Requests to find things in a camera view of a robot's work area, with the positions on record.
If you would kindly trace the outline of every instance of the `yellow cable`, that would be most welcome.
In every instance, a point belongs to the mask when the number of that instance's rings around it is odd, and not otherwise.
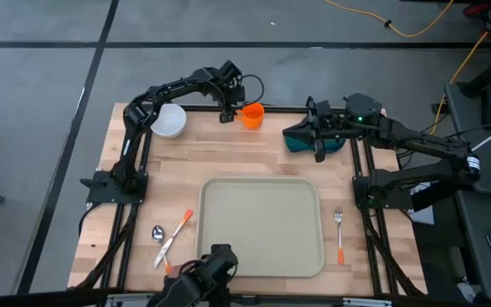
[[[380,21],[383,21],[383,23],[386,23],[387,20],[374,14],[374,13],[371,13],[371,12],[367,12],[367,11],[362,11],[362,10],[359,10],[359,9],[351,9],[351,8],[346,8],[338,3],[334,3],[333,1],[330,1],[330,0],[324,0],[326,3],[329,3],[331,5],[334,5],[336,6],[337,8],[340,8],[340,9],[344,9],[344,10],[347,10],[349,12],[354,12],[354,13],[359,13],[359,14],[365,14],[367,16],[371,16],[371,17],[374,17]],[[452,5],[452,3],[454,2],[454,0],[450,0],[450,2],[447,4],[447,6],[444,8],[444,10],[422,31],[418,32],[418,33],[414,33],[414,34],[404,34],[402,33],[401,31],[399,31],[397,28],[395,28],[393,25],[390,24],[390,29],[395,31],[395,33],[401,35],[402,37],[404,38],[416,38],[417,36],[420,36],[422,34],[424,34],[424,32],[426,32],[427,30],[431,29],[431,27],[433,25],[435,25],[440,19],[441,17],[447,12],[448,9],[450,9],[450,5]]]
[[[478,39],[477,43],[475,43],[475,46],[473,46],[473,49],[471,49],[471,51],[469,52],[469,54],[467,55],[467,57],[465,58],[465,60],[459,66],[459,68],[456,71],[456,73],[452,76],[452,79],[450,79],[450,84],[454,83],[454,81],[458,77],[459,73],[461,72],[461,70],[463,69],[463,67],[467,63],[467,61],[469,61],[469,59],[473,56],[473,54],[475,53],[475,50],[477,50],[477,48],[478,48],[478,45],[484,40],[484,38],[486,38],[487,35],[488,35],[488,33],[485,32]],[[431,135],[435,134],[435,131],[436,131],[436,122],[439,120],[439,116],[441,116],[442,105],[444,104],[445,98],[446,98],[446,96],[443,96],[441,98],[441,101],[439,102],[439,108],[436,110],[436,115],[435,115],[435,124],[433,125],[433,129],[431,129],[431,132],[430,132]]]

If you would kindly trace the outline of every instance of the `orange-handled fork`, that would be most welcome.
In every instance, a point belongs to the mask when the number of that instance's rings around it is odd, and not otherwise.
[[[337,207],[334,212],[334,220],[337,222],[338,228],[338,264],[344,264],[344,250],[342,249],[342,228],[340,224],[342,223],[342,207]]]
[[[179,230],[181,230],[181,228],[183,227],[183,225],[188,221],[188,219],[192,215],[193,215],[193,211],[190,210],[190,209],[187,210],[187,212],[185,212],[185,216],[183,217],[183,220],[179,223],[179,226],[177,226],[176,231],[174,231],[174,234],[171,235],[171,238],[169,240],[167,240],[166,243],[162,246],[162,248],[160,249],[159,254],[154,259],[154,268],[155,269],[156,269],[157,266],[159,266],[160,261],[162,260],[162,258],[166,254],[166,252],[168,252],[168,249],[170,249],[171,243],[176,238],[176,235],[179,233]]]

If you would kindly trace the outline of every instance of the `knife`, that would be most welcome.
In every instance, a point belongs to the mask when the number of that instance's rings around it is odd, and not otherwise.
[[[174,234],[171,235],[171,237],[166,241],[166,243],[164,243],[164,245],[162,246],[162,248],[160,249],[160,252],[159,254],[157,255],[157,257],[154,259],[154,268],[156,269],[159,264],[160,264],[160,261],[162,260],[162,258],[164,257],[164,255],[166,254],[166,252],[168,252],[168,250],[170,249],[170,246],[171,246],[171,243],[173,243],[174,239],[176,238],[176,235],[179,233],[179,230],[181,230],[181,228],[183,227],[183,225],[188,221],[188,219],[193,215],[193,211],[192,210],[187,210],[187,212],[185,212],[185,217],[183,217],[183,220],[179,223],[179,226],[177,226],[177,229],[176,231],[174,231]]]

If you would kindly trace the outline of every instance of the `fork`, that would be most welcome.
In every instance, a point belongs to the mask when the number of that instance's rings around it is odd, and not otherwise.
[[[338,264],[344,264],[344,250],[342,249],[342,229],[340,224],[342,223],[342,207],[338,206],[334,212],[334,221],[337,222],[338,227]]]

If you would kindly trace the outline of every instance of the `white bowl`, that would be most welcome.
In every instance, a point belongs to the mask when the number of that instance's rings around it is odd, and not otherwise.
[[[176,104],[166,103],[160,108],[159,117],[151,125],[151,130],[158,136],[176,137],[183,132],[186,123],[185,110]]]

